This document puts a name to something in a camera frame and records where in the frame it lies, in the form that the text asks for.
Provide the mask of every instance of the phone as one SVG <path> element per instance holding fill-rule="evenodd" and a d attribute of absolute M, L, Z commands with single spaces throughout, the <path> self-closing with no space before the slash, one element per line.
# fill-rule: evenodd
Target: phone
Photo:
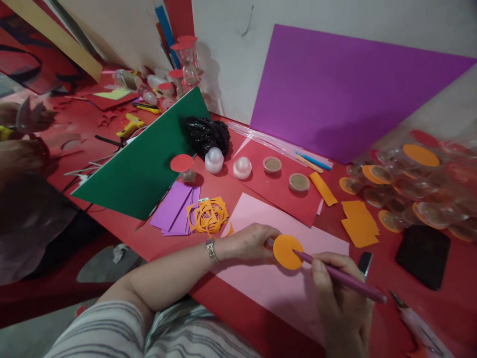
<path fill-rule="evenodd" d="M 413 225 L 404 232 L 396 261 L 424 286 L 438 291 L 444 278 L 450 245 L 451 240 L 442 231 Z"/>

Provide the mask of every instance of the striped shirt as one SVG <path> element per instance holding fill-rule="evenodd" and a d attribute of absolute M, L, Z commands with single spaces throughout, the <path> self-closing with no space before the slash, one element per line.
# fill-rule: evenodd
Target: striped shirt
<path fill-rule="evenodd" d="M 45 358 L 255 358 L 260 355 L 189 299 L 158 313 L 149 333 L 142 315 L 124 301 L 96 304 L 83 312 Z"/>

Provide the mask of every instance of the white wall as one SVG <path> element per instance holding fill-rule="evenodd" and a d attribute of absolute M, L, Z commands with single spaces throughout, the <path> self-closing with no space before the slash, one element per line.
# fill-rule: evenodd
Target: white wall
<path fill-rule="evenodd" d="M 477 57 L 474 0 L 192 0 L 192 5 L 202 85 L 215 102 L 212 109 L 246 124 L 275 23 Z M 476 117 L 474 66 L 376 146 L 390 145 L 412 128 L 452 137 Z"/>
<path fill-rule="evenodd" d="M 59 0 L 104 56 L 139 70 L 171 70 L 160 46 L 153 0 Z"/>

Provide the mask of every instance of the orange paper scraps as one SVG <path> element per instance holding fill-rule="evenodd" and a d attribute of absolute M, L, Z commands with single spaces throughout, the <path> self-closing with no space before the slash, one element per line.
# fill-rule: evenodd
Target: orange paper scraps
<path fill-rule="evenodd" d="M 187 207 L 190 230 L 196 233 L 206 232 L 209 237 L 212 237 L 211 234 L 217 234 L 229 217 L 225 203 L 220 196 L 199 201 L 198 207 L 192 212 L 194 207 L 195 205 Z M 194 223 L 191 221 L 191 214 L 193 214 Z"/>
<path fill-rule="evenodd" d="M 341 204 L 347 217 L 341 223 L 354 246 L 360 249 L 378 243 L 378 225 L 366 205 L 359 200 L 343 201 Z"/>

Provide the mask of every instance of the yellow glue gun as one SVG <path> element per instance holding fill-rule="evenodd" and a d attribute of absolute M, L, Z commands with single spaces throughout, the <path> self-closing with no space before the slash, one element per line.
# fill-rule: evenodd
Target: yellow glue gun
<path fill-rule="evenodd" d="M 130 113 L 126 113 L 126 119 L 129 120 L 128 125 L 121 132 L 116 133 L 119 138 L 129 139 L 134 132 L 146 125 L 142 120 Z"/>

